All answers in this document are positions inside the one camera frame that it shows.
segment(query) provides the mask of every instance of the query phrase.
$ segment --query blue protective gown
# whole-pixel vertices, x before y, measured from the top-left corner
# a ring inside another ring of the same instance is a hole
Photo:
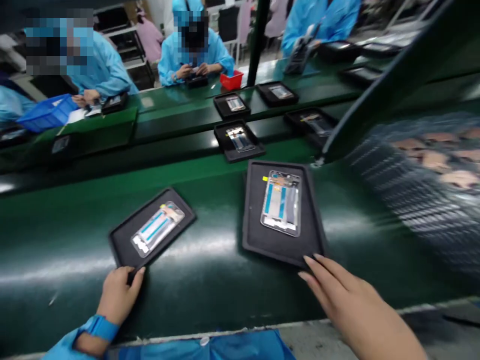
[[[182,64],[192,65],[192,56],[187,49],[182,48],[182,35],[179,33],[178,28],[179,26],[186,26],[190,17],[194,19],[200,17],[204,6],[200,0],[189,0],[188,5],[190,12],[187,12],[185,0],[173,0],[172,9],[175,31],[163,41],[161,45],[161,60],[158,63],[158,74],[162,86],[182,83],[183,79],[174,82],[172,74],[178,71]],[[208,28],[208,49],[205,50],[205,53],[200,54],[197,65],[201,63],[220,64],[223,67],[223,72],[228,76],[234,74],[235,61],[228,53],[220,36],[211,28]]]
[[[95,89],[101,100],[127,91],[130,95],[139,90],[130,79],[120,54],[98,32],[93,31],[93,51],[88,59],[88,70],[82,66],[67,65],[67,74],[83,95],[85,89]]]
[[[15,90],[0,85],[0,129],[6,128],[35,105]]]
[[[295,41],[308,27],[320,23],[316,39],[323,43],[345,40],[357,22],[361,0],[296,0],[286,22],[281,49],[283,56],[292,53]]]
[[[80,335],[76,329],[65,335],[52,347],[43,360],[94,360],[73,350]],[[199,339],[170,341],[145,346],[121,347],[118,360],[295,360],[290,349],[280,338],[278,330],[238,333],[212,337],[205,345]]]

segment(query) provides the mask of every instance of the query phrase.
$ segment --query fingernail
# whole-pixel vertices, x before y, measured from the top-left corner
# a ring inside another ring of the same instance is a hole
[[[308,264],[308,265],[313,265],[316,263],[315,260],[313,260],[311,257],[308,257],[307,255],[304,255],[303,256],[303,259],[305,260],[305,262]]]
[[[298,276],[305,280],[307,283],[309,282],[309,277],[306,272],[299,272]]]

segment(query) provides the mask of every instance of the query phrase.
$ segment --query human hand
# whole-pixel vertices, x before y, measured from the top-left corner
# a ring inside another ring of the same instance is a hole
[[[87,104],[95,105],[95,100],[100,99],[100,93],[95,89],[86,89],[83,91],[83,97]]]
[[[331,259],[315,258],[304,256],[314,276],[298,275],[360,360],[427,359],[412,330],[372,285]]]
[[[87,105],[83,95],[73,95],[71,99],[79,108],[84,108]]]
[[[131,286],[127,285],[131,266],[119,267],[108,274],[103,283],[103,292],[96,313],[112,324],[122,325],[132,310],[144,280],[145,268],[137,271]]]
[[[207,76],[210,72],[209,65],[206,62],[203,62],[196,71],[197,76]]]
[[[177,79],[186,79],[192,73],[192,67],[189,64],[183,64],[176,72]]]

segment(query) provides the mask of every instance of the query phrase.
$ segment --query black tray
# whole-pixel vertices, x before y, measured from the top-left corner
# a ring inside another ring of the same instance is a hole
[[[105,103],[101,107],[102,115],[116,113],[117,111],[123,110],[125,108],[125,103],[127,102],[129,95],[126,92],[123,92],[117,96],[120,97],[120,102],[116,102],[115,104],[111,103],[111,101],[115,98],[115,96],[110,96],[105,101]]]
[[[24,128],[11,128],[0,131],[0,149],[26,143],[33,133]]]
[[[324,123],[322,124],[321,128],[325,130],[324,134],[318,135],[314,129],[308,125],[308,123],[302,121],[301,115],[308,115],[312,113],[316,113],[323,118]],[[298,135],[306,135],[308,141],[310,141],[313,146],[319,149],[324,147],[333,129],[339,123],[337,119],[323,112],[319,107],[308,107],[301,110],[287,112],[283,116],[283,119],[293,127]]]
[[[373,68],[373,67],[355,66],[355,67],[350,67],[348,69],[339,71],[338,76],[342,80],[344,80],[345,82],[347,82],[349,84],[354,84],[354,85],[357,85],[358,87],[366,89],[370,85],[372,85],[376,79],[366,78],[366,77],[360,76],[358,73],[356,73],[356,70],[362,69],[362,68],[365,68],[369,71],[377,73],[379,75],[379,77],[383,74],[383,72],[381,70],[378,70],[378,69]]]
[[[186,79],[185,83],[189,89],[201,88],[209,84],[209,78],[206,76],[197,76]]]
[[[348,41],[333,41],[320,44],[317,56],[329,64],[353,63],[362,53],[362,48]]]
[[[174,202],[185,213],[185,217],[147,257],[140,257],[130,240],[135,232],[167,201]],[[180,195],[171,187],[165,188],[108,234],[108,241],[117,267],[131,266],[135,268],[134,272],[136,272],[165,250],[195,218],[194,212]]]
[[[269,90],[269,87],[274,86],[274,85],[282,85],[285,89],[287,89],[289,92],[291,92],[293,94],[293,96],[285,98],[285,99],[279,99]],[[299,102],[299,99],[300,99],[299,96],[291,88],[286,86],[281,81],[265,82],[265,83],[258,84],[255,87],[258,90],[258,92],[260,93],[260,96],[263,99],[263,101],[271,108],[288,106],[288,105],[295,105],[296,103]]]
[[[260,223],[268,177],[271,170],[302,178],[300,235],[293,237]],[[296,163],[250,160],[246,179],[242,245],[245,249],[285,263],[305,267],[304,255],[326,254],[325,233],[320,223],[312,176],[307,166]]]
[[[235,145],[227,135],[227,130],[239,126],[245,129],[248,139],[251,141],[252,144],[255,145],[254,149],[244,152],[238,152],[235,148]],[[263,144],[259,141],[259,139],[255,136],[255,134],[243,120],[234,120],[217,125],[213,128],[213,133],[215,134],[218,144],[223,150],[226,160],[229,163],[236,163],[238,161],[256,158],[265,154]]]
[[[361,48],[361,54],[366,58],[387,59],[396,56],[402,51],[402,47],[393,44],[384,44],[380,42],[369,42]]]
[[[235,111],[235,112],[230,111],[230,108],[227,105],[226,99],[234,95],[238,96],[238,98],[243,103],[243,105],[245,105],[245,109]],[[250,107],[245,103],[242,97],[238,95],[236,92],[229,92],[223,95],[215,96],[213,98],[213,104],[215,105],[216,110],[218,111],[218,113],[220,114],[223,120],[243,119],[246,116],[250,115],[250,113],[252,112]]]

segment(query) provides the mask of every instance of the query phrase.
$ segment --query blue plastic basket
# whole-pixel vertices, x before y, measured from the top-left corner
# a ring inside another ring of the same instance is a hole
[[[16,122],[34,133],[41,133],[50,128],[64,126],[70,113],[76,109],[78,106],[70,94],[59,95],[39,102]]]

